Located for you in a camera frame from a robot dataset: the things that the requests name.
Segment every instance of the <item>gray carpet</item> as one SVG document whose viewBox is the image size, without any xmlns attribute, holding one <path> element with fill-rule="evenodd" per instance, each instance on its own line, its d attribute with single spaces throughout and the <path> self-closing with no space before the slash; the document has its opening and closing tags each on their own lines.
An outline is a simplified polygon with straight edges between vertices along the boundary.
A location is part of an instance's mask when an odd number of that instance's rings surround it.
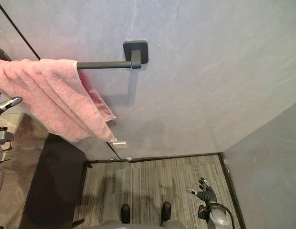
<svg viewBox="0 0 296 229">
<path fill-rule="evenodd" d="M 130 205 L 132 223 L 159 225 L 162 204 L 169 201 L 172 219 L 188 229 L 206 229 L 206 222 L 197 217 L 203 202 L 185 191 L 185 187 L 199 189 L 200 177 L 210 181 L 218 202 L 231 210 L 236 228 L 240 228 L 217 155 L 93 164 L 87 170 L 82 204 L 74 214 L 75 221 L 84 218 L 85 223 L 76 228 L 119 219 L 125 203 Z"/>
</svg>

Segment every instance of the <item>floor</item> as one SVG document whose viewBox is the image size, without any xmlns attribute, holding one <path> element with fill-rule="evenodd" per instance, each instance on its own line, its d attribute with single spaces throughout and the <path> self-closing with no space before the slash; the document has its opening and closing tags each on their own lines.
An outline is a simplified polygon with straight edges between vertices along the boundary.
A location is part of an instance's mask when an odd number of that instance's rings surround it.
<svg viewBox="0 0 296 229">
<path fill-rule="evenodd" d="M 165 201 L 172 205 L 172 219 L 188 229 L 206 229 L 206 222 L 197 217 L 203 202 L 185 191 L 185 187 L 197 189 L 200 177 L 210 181 L 218 202 L 231 210 L 236 228 L 240 228 L 218 155 L 92 165 L 86 174 L 82 204 L 75 209 L 74 220 L 85 219 L 77 229 L 119 219 L 125 203 L 130 205 L 132 223 L 159 225 Z"/>
</svg>

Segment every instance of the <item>towel fold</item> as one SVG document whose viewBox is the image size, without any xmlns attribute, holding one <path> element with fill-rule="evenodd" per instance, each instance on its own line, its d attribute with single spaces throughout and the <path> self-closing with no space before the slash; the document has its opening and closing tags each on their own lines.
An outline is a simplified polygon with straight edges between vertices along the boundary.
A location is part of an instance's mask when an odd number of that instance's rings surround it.
<svg viewBox="0 0 296 229">
<path fill-rule="evenodd" d="M 88 136 L 116 141 L 106 124 L 116 117 L 78 74 L 76 64 L 73 60 L 0 60 L 0 91 L 22 97 L 22 106 L 49 132 L 69 141 Z"/>
</svg>

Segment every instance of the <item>black trim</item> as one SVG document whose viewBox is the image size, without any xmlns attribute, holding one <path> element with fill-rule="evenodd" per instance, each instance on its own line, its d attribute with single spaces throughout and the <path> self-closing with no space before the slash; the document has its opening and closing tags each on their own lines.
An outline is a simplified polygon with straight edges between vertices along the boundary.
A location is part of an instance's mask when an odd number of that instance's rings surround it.
<svg viewBox="0 0 296 229">
<path fill-rule="evenodd" d="M 119 160 L 121 160 L 120 156 L 115 152 L 115 150 L 113 149 L 113 147 L 111 146 L 110 143 L 107 142 L 107 145 L 111 148 L 111 150 L 116 154 L 116 156 L 119 158 Z"/>
<path fill-rule="evenodd" d="M 246 227 L 245 227 L 243 215 L 242 215 L 239 203 L 238 203 L 237 195 L 236 195 L 236 192 L 235 192 L 235 189 L 234 189 L 234 186 L 233 186 L 233 182 L 232 182 L 230 173 L 228 171 L 228 167 L 226 166 L 226 164 L 224 162 L 224 159 L 223 159 L 224 158 L 223 153 L 219 153 L 218 157 L 219 157 L 219 160 L 220 160 L 220 164 L 221 164 L 221 167 L 222 167 L 222 171 L 223 171 L 226 183 L 227 183 L 228 188 L 229 188 L 229 192 L 230 192 L 230 195 L 231 195 L 231 198 L 232 198 L 232 202 L 233 202 L 233 205 L 234 205 L 234 208 L 235 208 L 235 212 L 236 212 L 236 215 L 237 215 L 237 219 L 238 219 L 240 228 L 245 229 Z"/>
<path fill-rule="evenodd" d="M 37 52 L 32 48 L 32 46 L 29 44 L 29 42 L 26 40 L 26 38 L 24 37 L 24 35 L 21 33 L 21 31 L 18 29 L 18 27 L 14 24 L 13 20 L 9 17 L 9 15 L 7 14 L 7 12 L 4 10 L 4 8 L 1 6 L 0 4 L 0 10 L 2 11 L 2 13 L 5 15 L 5 17 L 8 19 L 8 21 L 10 22 L 10 24 L 14 27 L 14 29 L 16 30 L 16 32 L 18 32 L 18 34 L 22 37 L 23 41 L 27 44 L 27 46 L 30 48 L 30 50 L 33 52 L 33 54 L 38 58 L 38 60 L 40 60 L 41 58 L 39 57 L 39 55 L 37 54 Z"/>
<path fill-rule="evenodd" d="M 109 163 L 109 162 L 142 162 L 142 161 L 155 161 L 155 160 L 163 160 L 163 159 L 173 159 L 173 158 L 181 158 L 181 157 L 192 157 L 192 156 L 209 156 L 209 155 L 218 155 L 218 153 L 206 153 L 206 154 L 188 154 L 188 155 L 175 155 L 175 156 L 156 156 L 156 157 L 143 157 L 143 158 L 134 158 L 132 160 L 120 159 L 120 160 L 93 160 L 88 161 L 90 164 L 100 164 L 100 163 Z"/>
</svg>

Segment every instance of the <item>towel bar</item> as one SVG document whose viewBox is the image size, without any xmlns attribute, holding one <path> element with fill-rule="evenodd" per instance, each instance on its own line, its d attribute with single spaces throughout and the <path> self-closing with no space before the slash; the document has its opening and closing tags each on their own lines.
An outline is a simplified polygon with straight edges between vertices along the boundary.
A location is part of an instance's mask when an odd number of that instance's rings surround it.
<svg viewBox="0 0 296 229">
<path fill-rule="evenodd" d="M 117 62 L 78 62 L 77 69 L 96 68 L 141 68 L 141 64 L 148 63 L 147 41 L 124 42 L 126 61 Z"/>
</svg>

